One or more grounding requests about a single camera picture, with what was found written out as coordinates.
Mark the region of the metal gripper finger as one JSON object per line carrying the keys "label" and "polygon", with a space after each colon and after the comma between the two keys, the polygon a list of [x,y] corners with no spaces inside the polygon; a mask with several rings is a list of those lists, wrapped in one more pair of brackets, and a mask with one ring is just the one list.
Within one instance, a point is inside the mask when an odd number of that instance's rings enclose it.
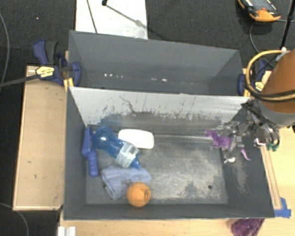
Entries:
{"label": "metal gripper finger", "polygon": [[223,128],[221,130],[221,135],[237,135],[239,129],[238,121],[229,121],[224,123]]}
{"label": "metal gripper finger", "polygon": [[223,159],[224,163],[233,163],[236,161],[237,154],[244,148],[242,137],[239,135],[228,136],[227,144],[224,148]]}

